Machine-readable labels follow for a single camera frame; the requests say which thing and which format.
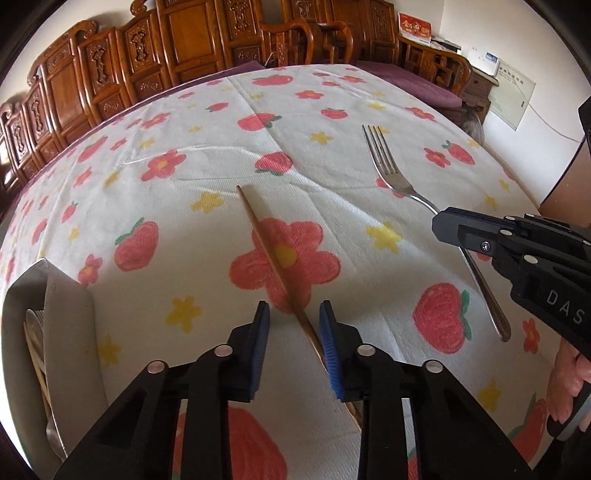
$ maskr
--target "human hand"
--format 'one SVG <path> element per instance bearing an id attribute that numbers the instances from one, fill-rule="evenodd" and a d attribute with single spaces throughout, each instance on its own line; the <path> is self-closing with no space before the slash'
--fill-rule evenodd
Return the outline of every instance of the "human hand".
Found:
<path id="1" fill-rule="evenodd" d="M 591 362 L 564 339 L 550 372 L 546 404 L 548 413 L 554 421 L 564 423 L 573 411 L 573 398 L 579 395 L 583 382 L 591 383 Z M 591 412 L 579 423 L 581 431 L 587 430 L 591 423 Z"/>

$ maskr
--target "tabletop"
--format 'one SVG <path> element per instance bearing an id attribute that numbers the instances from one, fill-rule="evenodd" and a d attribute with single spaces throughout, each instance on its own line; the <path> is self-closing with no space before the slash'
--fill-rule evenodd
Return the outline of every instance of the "tabletop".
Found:
<path id="1" fill-rule="evenodd" d="M 399 168 L 439 208 L 535 211 L 477 143 L 367 72 L 245 73 L 139 104 L 46 167 L 0 251 L 1 298 L 41 257 L 88 286 L 109 402 L 149 361 L 194 361 L 268 300 L 261 389 L 230 409 L 234 476 L 356 478 L 359 430 L 290 312 L 238 184 L 315 327 L 329 299 L 338 321 L 395 359 L 441 360 L 535 463 L 550 442 L 556 336 L 479 257 L 512 325 L 499 340 L 460 252 L 431 233 L 431 213 L 378 179 L 362 124 L 382 128 Z M 415 468 L 411 439 L 408 452 Z"/>

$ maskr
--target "fork handle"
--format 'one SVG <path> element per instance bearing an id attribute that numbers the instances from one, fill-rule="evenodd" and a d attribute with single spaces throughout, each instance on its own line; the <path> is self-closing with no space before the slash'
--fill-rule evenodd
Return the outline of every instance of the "fork handle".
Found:
<path id="1" fill-rule="evenodd" d="M 495 325 L 497 333 L 501 337 L 501 340 L 504 342 L 509 341 L 511 338 L 511 324 L 509 323 L 509 320 L 505 316 L 505 313 L 501 309 L 501 306 L 497 302 L 495 296 L 492 294 L 491 288 L 488 286 L 488 283 L 482 276 L 482 273 L 474 262 L 472 256 L 464 248 L 460 247 L 460 251 L 462 252 L 464 260 L 470 268 L 470 272 L 472 272 L 472 278 L 474 278 L 476 284 L 482 292 L 482 295 L 484 296 L 488 310 L 491 313 L 492 323 Z"/>

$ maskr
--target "metal screw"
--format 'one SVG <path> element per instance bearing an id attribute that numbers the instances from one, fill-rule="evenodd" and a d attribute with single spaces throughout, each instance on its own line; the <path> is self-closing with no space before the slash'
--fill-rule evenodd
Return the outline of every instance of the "metal screw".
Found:
<path id="1" fill-rule="evenodd" d="M 443 372 L 443 365 L 441 364 L 441 362 L 438 362 L 437 360 L 429 360 L 425 364 L 425 368 L 428 372 L 431 372 L 432 374 L 440 374 L 441 372 Z"/>
<path id="2" fill-rule="evenodd" d="M 151 374 L 159 374 L 164 370 L 166 365 L 162 360 L 154 360 L 148 364 L 148 372 Z"/>
<path id="3" fill-rule="evenodd" d="M 375 353 L 375 348 L 372 345 L 364 343 L 357 347 L 357 353 L 361 356 L 372 356 Z"/>
<path id="4" fill-rule="evenodd" d="M 229 345 L 218 345 L 213 353 L 215 353 L 216 356 L 228 356 L 231 355 L 233 351 L 233 348 Z"/>

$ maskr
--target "red strawberry print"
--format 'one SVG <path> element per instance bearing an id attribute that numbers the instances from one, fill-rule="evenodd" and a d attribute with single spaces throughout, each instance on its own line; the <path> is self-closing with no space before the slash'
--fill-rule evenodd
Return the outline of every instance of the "red strawberry print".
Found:
<path id="1" fill-rule="evenodd" d="M 425 151 L 425 157 L 428 161 L 432 161 L 435 165 L 441 168 L 451 165 L 451 162 L 441 152 L 435 152 L 430 148 L 423 148 Z"/>
<path id="2" fill-rule="evenodd" d="M 82 185 L 86 181 L 86 179 L 91 175 L 92 168 L 88 167 L 84 172 L 82 172 L 80 175 L 76 177 L 76 180 L 74 180 L 74 187 L 79 187 L 80 185 Z"/>
<path id="3" fill-rule="evenodd" d="M 458 144 L 450 143 L 449 140 L 447 140 L 442 147 L 445 148 L 456 160 L 459 160 L 466 165 L 474 165 L 474 159 L 472 156 Z"/>
<path id="4" fill-rule="evenodd" d="M 514 428 L 507 435 L 513 446 L 526 462 L 531 462 L 540 448 L 546 425 L 546 400 L 535 400 L 535 393 L 525 413 L 522 425 Z"/>
<path id="5" fill-rule="evenodd" d="M 293 77 L 289 75 L 271 75 L 270 77 L 257 78 L 252 81 L 253 85 L 269 86 L 269 85 L 287 85 L 293 81 Z"/>
<path id="6" fill-rule="evenodd" d="M 351 75 L 345 75 L 344 77 L 339 77 L 341 80 L 345 80 L 349 83 L 367 83 L 365 80 L 360 79 L 359 77 L 353 77 Z"/>
<path id="7" fill-rule="evenodd" d="M 64 213 L 61 215 L 61 222 L 62 223 L 64 223 L 72 215 L 74 215 L 74 212 L 76 211 L 77 206 L 78 206 L 78 204 L 76 202 L 72 202 L 71 204 L 68 205 L 68 207 L 66 207 L 66 210 L 64 210 Z"/>
<path id="8" fill-rule="evenodd" d="M 82 267 L 78 272 L 78 283 L 86 287 L 91 283 L 96 283 L 96 281 L 99 279 L 99 268 L 102 266 L 102 264 L 103 259 L 101 257 L 95 258 L 95 256 L 92 254 L 86 257 L 84 267 Z"/>
<path id="9" fill-rule="evenodd" d="M 435 350 L 456 353 L 464 339 L 472 340 L 472 331 L 465 318 L 470 304 L 470 294 L 461 294 L 450 283 L 438 283 L 429 287 L 413 312 L 413 320 L 423 338 Z"/>
<path id="10" fill-rule="evenodd" d="M 117 149 L 118 149 L 119 147 L 121 147 L 122 145 L 125 145 L 126 143 L 127 143 L 127 139 L 126 139 L 126 138 L 122 138 L 121 140 L 117 140 L 117 142 L 115 142 L 115 143 L 114 143 L 114 144 L 111 146 L 110 150 L 111 150 L 112 152 L 114 152 L 115 150 L 117 150 Z"/>
<path id="11" fill-rule="evenodd" d="M 135 127 L 137 124 L 140 124 L 142 122 L 141 118 L 138 118 L 136 120 L 134 120 L 133 122 L 131 122 L 129 125 L 127 125 L 127 127 L 125 127 L 126 130 L 129 130 L 131 127 Z"/>
<path id="12" fill-rule="evenodd" d="M 280 120 L 281 117 L 273 113 L 255 113 L 254 115 L 241 118 L 238 126 L 247 132 L 255 132 L 261 128 L 271 128 L 273 122 Z"/>
<path id="13" fill-rule="evenodd" d="M 11 257 L 10 260 L 8 261 L 7 266 L 6 266 L 6 276 L 4 277 L 4 279 L 6 280 L 6 283 L 10 282 L 10 277 L 12 276 L 13 270 L 14 270 L 14 257 Z"/>
<path id="14" fill-rule="evenodd" d="M 279 151 L 259 158 L 255 163 L 255 168 L 257 173 L 269 172 L 280 177 L 284 173 L 287 173 L 293 164 L 289 155 Z"/>
<path id="15" fill-rule="evenodd" d="M 41 222 L 39 222 L 39 225 L 37 225 L 35 231 L 33 232 L 33 236 L 31 237 L 31 245 L 35 245 L 39 241 L 39 237 L 43 233 L 43 230 L 45 230 L 46 226 L 47 219 L 44 218 L 43 220 L 41 220 Z"/>
<path id="16" fill-rule="evenodd" d="M 158 245 L 158 225 L 139 219 L 130 233 L 115 240 L 117 249 L 113 259 L 123 272 L 144 268 L 150 263 Z"/>
<path id="17" fill-rule="evenodd" d="M 384 181 L 384 179 L 383 179 L 382 177 L 380 177 L 380 178 L 376 179 L 375 183 L 376 183 L 376 185 L 377 185 L 378 187 L 380 187 L 380 188 L 391 190 L 391 191 L 392 191 L 392 194 L 393 194 L 393 195 L 394 195 L 394 196 L 395 196 L 397 199 L 403 199 L 403 198 L 404 198 L 404 195 L 403 195 L 402 193 L 398 193 L 398 192 L 395 192 L 395 191 L 393 191 L 393 190 L 390 188 L 390 185 L 388 185 L 388 184 L 387 184 L 387 183 Z"/>
<path id="18" fill-rule="evenodd" d="M 219 112 L 220 110 L 224 110 L 227 106 L 228 106 L 227 102 L 214 103 L 213 105 L 208 106 L 205 110 L 208 110 L 210 113 Z"/>
<path id="19" fill-rule="evenodd" d="M 94 142 L 91 145 L 88 145 L 88 147 L 86 147 L 84 150 L 82 150 L 82 152 L 80 153 L 80 155 L 78 156 L 78 163 L 82 163 L 86 160 L 88 160 L 92 155 L 94 155 L 98 149 L 100 147 L 103 146 L 103 144 L 107 141 L 108 137 L 100 137 L 96 142 Z"/>
<path id="20" fill-rule="evenodd" d="M 324 108 L 320 111 L 320 113 L 328 118 L 332 118 L 332 120 L 340 120 L 349 116 L 349 114 L 344 110 L 334 110 L 332 108 Z"/>
<path id="21" fill-rule="evenodd" d="M 142 124 L 142 128 L 145 128 L 145 129 L 152 128 L 154 125 L 158 125 L 158 124 L 165 122 L 169 116 L 170 116 L 170 112 L 159 113 L 158 115 L 154 115 L 150 120 L 146 120 Z"/>
<path id="22" fill-rule="evenodd" d="M 405 110 L 412 112 L 414 116 L 417 116 L 417 117 L 422 118 L 424 120 L 430 120 L 432 122 L 436 122 L 435 117 L 431 113 L 423 112 L 420 108 L 417 108 L 415 106 L 406 107 Z"/>

